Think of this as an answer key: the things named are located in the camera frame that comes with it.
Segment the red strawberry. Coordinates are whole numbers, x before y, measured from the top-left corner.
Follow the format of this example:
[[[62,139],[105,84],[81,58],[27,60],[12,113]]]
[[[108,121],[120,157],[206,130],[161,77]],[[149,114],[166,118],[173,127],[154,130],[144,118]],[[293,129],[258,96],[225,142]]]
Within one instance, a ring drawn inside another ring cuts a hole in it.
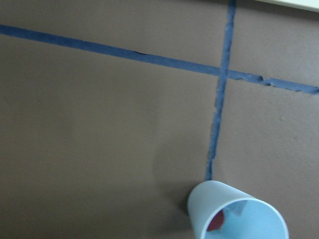
[[[224,224],[225,216],[223,210],[219,211],[211,220],[207,227],[208,232],[219,230]]]

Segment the light blue plastic cup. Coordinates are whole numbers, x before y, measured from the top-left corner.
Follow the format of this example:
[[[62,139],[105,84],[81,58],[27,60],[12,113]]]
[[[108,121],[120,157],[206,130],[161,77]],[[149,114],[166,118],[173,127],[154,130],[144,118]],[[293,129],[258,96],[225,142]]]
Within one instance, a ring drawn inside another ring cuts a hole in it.
[[[193,188],[187,210],[197,239],[288,239],[282,215],[270,204],[219,181],[204,181]],[[214,216],[223,210],[219,230],[207,231]]]

